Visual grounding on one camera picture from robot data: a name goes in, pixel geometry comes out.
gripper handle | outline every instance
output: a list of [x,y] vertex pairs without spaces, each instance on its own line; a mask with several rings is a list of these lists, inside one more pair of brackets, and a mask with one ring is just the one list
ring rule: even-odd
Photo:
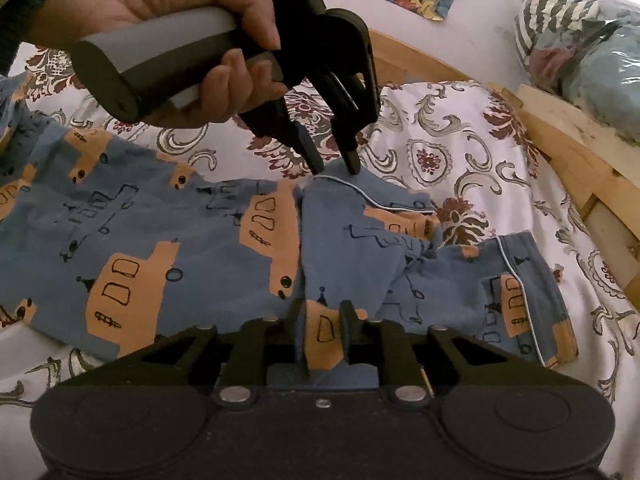
[[275,58],[251,40],[236,17],[219,7],[176,12],[73,44],[71,63],[82,84],[117,120],[136,123],[171,101],[183,108],[198,97],[198,85],[232,48],[246,60],[265,57],[274,80]]

white piping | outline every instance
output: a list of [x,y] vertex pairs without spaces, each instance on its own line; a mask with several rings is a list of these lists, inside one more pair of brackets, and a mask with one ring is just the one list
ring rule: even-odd
[[502,241],[500,240],[500,237],[497,236],[495,237],[495,239],[498,241],[498,247],[500,247],[500,254],[502,255],[502,259],[504,260],[504,263],[509,268],[509,271],[513,275],[513,277],[518,281],[518,284],[520,285],[520,289],[522,290],[522,299],[524,300],[524,308],[527,312],[527,319],[529,319],[529,327],[531,328],[531,336],[533,338],[533,343],[536,346],[536,353],[538,354],[538,359],[540,360],[540,363],[543,365],[543,367],[546,368],[545,360],[542,358],[542,353],[540,352],[540,346],[538,345],[538,338],[536,338],[536,331],[533,329],[533,320],[531,319],[531,312],[529,310],[529,303],[527,302],[527,293],[524,290],[524,283],[520,279],[520,276],[518,276],[517,272],[513,270],[513,267],[511,267],[511,263],[507,259],[507,255],[504,252],[504,248],[502,246]]
[[407,207],[391,207],[391,206],[386,206],[386,205],[382,205],[379,204],[378,202],[376,202],[375,200],[373,200],[368,194],[366,194],[363,190],[361,190],[358,186],[356,186],[355,184],[352,184],[351,182],[347,182],[341,178],[338,178],[336,176],[332,176],[332,175],[316,175],[314,178],[326,178],[328,180],[335,180],[336,182],[340,182],[341,184],[344,184],[345,186],[349,186],[351,187],[351,189],[356,190],[358,193],[360,193],[370,204],[373,204],[375,207],[379,208],[379,209],[385,209],[387,211],[391,211],[391,212],[395,212],[395,211],[405,211],[407,213],[422,213],[425,215],[435,215],[436,212],[435,211],[427,211],[425,209],[409,209]]

sleeve cuff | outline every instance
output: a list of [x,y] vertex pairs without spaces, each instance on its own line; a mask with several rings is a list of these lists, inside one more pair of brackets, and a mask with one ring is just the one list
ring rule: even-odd
[[14,62],[33,15],[45,0],[9,0],[0,7],[0,72],[6,75]]

pajama pants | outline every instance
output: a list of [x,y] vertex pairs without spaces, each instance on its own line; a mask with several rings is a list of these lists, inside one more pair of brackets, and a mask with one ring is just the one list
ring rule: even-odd
[[337,308],[408,332],[445,324],[533,362],[575,359],[571,322],[529,233],[445,246],[427,193],[341,160],[293,181],[212,184],[102,130],[30,114],[0,80],[0,316],[105,361],[197,325],[235,332],[305,302],[295,371],[272,384],[375,386],[348,366]]

striped pillow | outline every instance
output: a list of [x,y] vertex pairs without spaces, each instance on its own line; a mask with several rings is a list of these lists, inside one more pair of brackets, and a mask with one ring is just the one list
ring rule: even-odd
[[584,20],[597,18],[598,0],[524,0],[515,20],[516,49],[520,62],[529,66],[529,56],[544,32],[581,31]]

